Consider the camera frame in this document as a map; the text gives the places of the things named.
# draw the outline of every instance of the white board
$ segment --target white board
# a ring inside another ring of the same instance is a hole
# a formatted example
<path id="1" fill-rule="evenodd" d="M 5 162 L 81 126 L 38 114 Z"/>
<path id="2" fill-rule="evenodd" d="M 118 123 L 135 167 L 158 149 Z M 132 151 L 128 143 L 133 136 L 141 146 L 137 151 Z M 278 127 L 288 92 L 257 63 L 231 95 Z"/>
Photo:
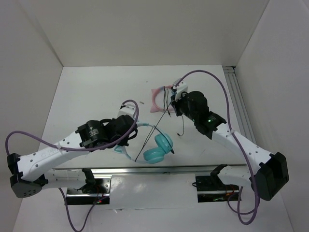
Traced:
<path id="1" fill-rule="evenodd" d="M 139 103 L 142 121 L 156 123 L 162 113 L 150 113 L 152 105 L 151 89 L 171 85 L 175 80 L 196 69 L 207 70 L 227 84 L 221 66 L 124 66 L 124 67 L 65 67 L 56 90 L 49 113 L 43 139 L 57 142 L 75 131 L 78 126 L 89 120 L 101 120 L 116 117 L 121 103 L 134 99 Z M 217 81 L 204 73 L 195 73 L 185 79 L 188 91 L 199 90 L 208 99 L 211 111 L 226 118 L 226 103 L 223 91 Z M 232 101 L 229 97 L 231 122 L 236 130 L 239 126 Z M 174 142 L 175 154 L 167 154 L 163 162 L 156 166 L 191 166 L 242 164 L 244 160 L 229 150 L 201 135 L 192 121 L 185 118 L 184 136 L 176 133 L 183 130 L 182 118 L 165 114 L 159 128 L 163 129 Z M 150 128 L 140 128 L 136 139 L 130 141 L 127 148 L 132 157 L 136 157 Z M 145 149 L 156 146 L 153 137 Z M 102 168 L 102 167 L 141 167 L 149 164 L 137 164 L 124 155 L 112 150 L 96 151 L 87 156 L 70 160 L 62 168 Z"/>

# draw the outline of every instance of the light blue headphones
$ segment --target light blue headphones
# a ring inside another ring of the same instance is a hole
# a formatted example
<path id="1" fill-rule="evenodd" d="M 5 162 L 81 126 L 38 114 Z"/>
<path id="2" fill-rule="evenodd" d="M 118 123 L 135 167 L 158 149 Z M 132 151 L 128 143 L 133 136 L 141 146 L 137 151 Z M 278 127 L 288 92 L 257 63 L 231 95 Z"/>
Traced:
<path id="1" fill-rule="evenodd" d="M 148 163 L 148 164 L 159 163 L 164 160 L 164 156 L 167 153 L 169 152 L 174 153 L 173 141 L 171 140 L 169 135 L 167 135 L 166 133 L 162 132 L 162 130 L 160 130 L 159 128 L 156 128 L 154 125 L 151 125 L 149 123 L 138 122 L 137 126 L 138 127 L 143 127 L 143 126 L 153 127 L 154 129 L 158 130 L 160 134 L 154 137 L 154 140 L 156 144 L 158 145 L 158 147 L 145 151 L 143 154 L 144 160 L 137 160 L 136 163 Z M 125 156 L 129 158 L 129 160 L 133 160 L 133 161 L 135 160 L 127 153 L 125 146 L 117 145 L 114 148 L 114 152 L 125 154 Z"/>

